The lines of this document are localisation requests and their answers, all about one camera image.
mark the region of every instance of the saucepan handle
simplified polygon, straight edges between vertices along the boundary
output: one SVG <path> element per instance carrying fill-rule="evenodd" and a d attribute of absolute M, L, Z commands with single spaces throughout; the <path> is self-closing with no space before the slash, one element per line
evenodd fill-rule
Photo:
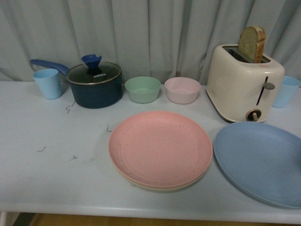
<path fill-rule="evenodd" d="M 39 65 L 39 66 L 43 66 L 43 67 L 57 69 L 64 76 L 66 76 L 67 72 L 69 71 L 69 68 L 62 64 L 53 63 L 53 62 L 46 61 L 46 60 L 33 59 L 30 61 L 30 63 L 33 65 Z"/>

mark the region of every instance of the floor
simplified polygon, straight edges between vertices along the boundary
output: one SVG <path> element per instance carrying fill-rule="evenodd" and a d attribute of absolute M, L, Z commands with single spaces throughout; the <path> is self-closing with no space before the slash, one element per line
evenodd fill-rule
<path fill-rule="evenodd" d="M 288 224 L 36 214 L 30 226 L 289 226 Z"/>

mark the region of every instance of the bread slice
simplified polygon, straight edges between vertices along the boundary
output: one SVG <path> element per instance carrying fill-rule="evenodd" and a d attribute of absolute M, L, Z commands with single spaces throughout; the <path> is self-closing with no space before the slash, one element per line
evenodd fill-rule
<path fill-rule="evenodd" d="M 262 27 L 246 27 L 240 35 L 238 50 L 251 62 L 261 63 L 265 37 L 265 31 Z"/>

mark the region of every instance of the toaster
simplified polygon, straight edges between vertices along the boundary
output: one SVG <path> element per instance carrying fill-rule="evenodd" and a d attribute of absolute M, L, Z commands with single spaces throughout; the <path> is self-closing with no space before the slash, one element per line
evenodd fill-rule
<path fill-rule="evenodd" d="M 284 67 L 263 54 L 261 63 L 252 63 L 238 45 L 215 48 L 206 92 L 225 120 L 265 121 L 284 78 Z"/>

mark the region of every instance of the pink plate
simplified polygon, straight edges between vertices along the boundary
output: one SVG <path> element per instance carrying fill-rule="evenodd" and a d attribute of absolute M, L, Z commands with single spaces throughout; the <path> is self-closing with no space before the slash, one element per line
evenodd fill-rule
<path fill-rule="evenodd" d="M 158 190 L 176 190 L 196 182 L 213 155 L 211 140 L 202 127 L 165 111 L 125 119 L 111 134 L 109 152 L 126 179 Z"/>

